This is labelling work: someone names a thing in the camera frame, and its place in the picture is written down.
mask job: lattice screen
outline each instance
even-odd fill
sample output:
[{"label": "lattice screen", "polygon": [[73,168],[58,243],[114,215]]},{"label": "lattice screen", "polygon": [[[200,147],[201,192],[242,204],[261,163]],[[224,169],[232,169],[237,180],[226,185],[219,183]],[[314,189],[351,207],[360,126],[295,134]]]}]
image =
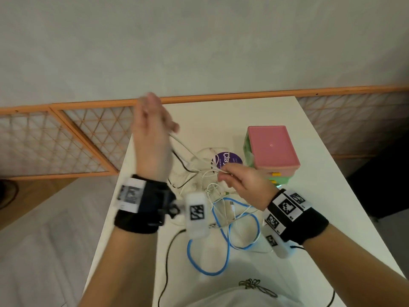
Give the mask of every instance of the lattice screen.
[{"label": "lattice screen", "polygon": [[377,154],[409,131],[409,93],[298,98],[331,154]]},{"label": "lattice screen", "polygon": [[0,115],[2,177],[105,172],[48,112]]},{"label": "lattice screen", "polygon": [[132,107],[65,110],[105,157],[121,169],[131,136]]}]

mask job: person's right hand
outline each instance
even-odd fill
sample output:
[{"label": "person's right hand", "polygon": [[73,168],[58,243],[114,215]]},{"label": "person's right hand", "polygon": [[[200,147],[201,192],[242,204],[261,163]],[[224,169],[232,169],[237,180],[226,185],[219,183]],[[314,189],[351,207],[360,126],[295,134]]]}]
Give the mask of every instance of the person's right hand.
[{"label": "person's right hand", "polygon": [[233,187],[240,197],[259,210],[264,211],[279,191],[254,168],[229,162],[222,167],[222,170],[231,175],[219,172],[217,179],[225,181],[228,187]]}]

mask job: person's left hand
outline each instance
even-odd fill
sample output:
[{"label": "person's left hand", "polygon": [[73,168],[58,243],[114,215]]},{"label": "person's left hand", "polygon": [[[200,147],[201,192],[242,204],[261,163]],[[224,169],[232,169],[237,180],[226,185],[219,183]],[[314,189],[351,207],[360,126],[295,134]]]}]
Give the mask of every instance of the person's left hand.
[{"label": "person's left hand", "polygon": [[178,132],[179,124],[172,121],[159,97],[152,92],[138,100],[133,116],[136,174],[166,182],[173,162],[169,132]]}]

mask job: wall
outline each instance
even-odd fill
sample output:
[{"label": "wall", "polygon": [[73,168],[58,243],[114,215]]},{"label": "wall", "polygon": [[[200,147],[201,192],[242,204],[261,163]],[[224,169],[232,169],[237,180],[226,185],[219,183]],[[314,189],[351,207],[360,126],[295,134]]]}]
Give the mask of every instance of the wall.
[{"label": "wall", "polygon": [[409,81],[409,0],[2,0],[0,106]]}]

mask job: purple sticker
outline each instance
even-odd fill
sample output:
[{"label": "purple sticker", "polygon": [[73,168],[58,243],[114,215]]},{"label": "purple sticker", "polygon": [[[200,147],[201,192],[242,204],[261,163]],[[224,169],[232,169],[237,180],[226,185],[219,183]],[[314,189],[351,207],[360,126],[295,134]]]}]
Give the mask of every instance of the purple sticker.
[{"label": "purple sticker", "polygon": [[212,163],[215,163],[217,161],[216,166],[220,169],[221,167],[223,167],[223,165],[227,162],[235,162],[238,164],[243,164],[243,161],[241,160],[240,157],[238,157],[237,154],[234,154],[232,152],[222,152],[217,154],[217,156],[215,156],[213,158]]}]

